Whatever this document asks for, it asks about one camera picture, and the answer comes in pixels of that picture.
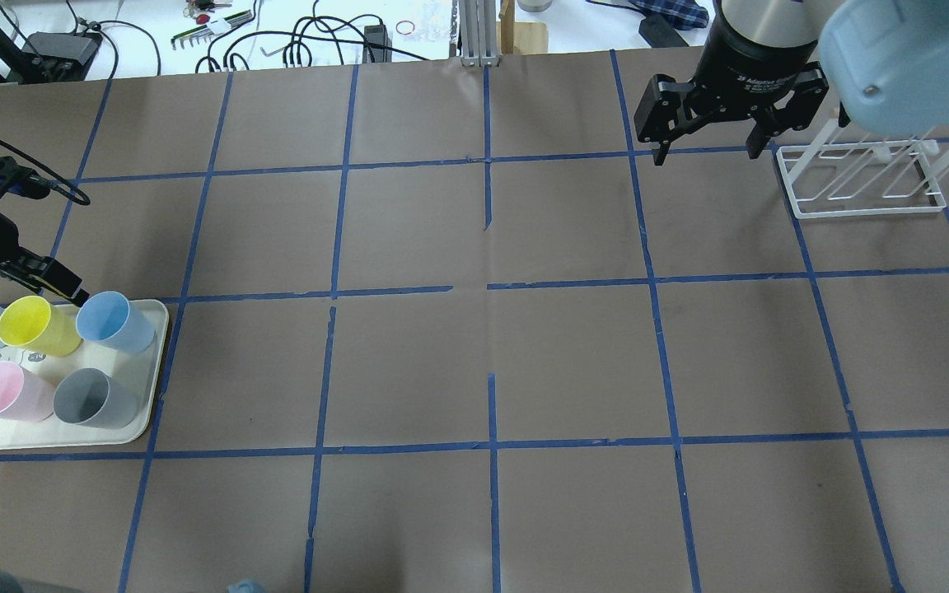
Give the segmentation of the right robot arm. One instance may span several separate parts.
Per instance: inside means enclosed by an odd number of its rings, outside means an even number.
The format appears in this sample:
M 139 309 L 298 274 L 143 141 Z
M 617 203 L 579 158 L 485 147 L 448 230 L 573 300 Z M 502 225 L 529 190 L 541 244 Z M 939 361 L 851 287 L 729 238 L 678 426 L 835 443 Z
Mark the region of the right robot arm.
M 753 121 L 750 158 L 836 91 L 841 123 L 882 136 L 949 125 L 949 1 L 718 1 L 688 82 L 658 74 L 633 117 L 661 165 L 709 124 Z

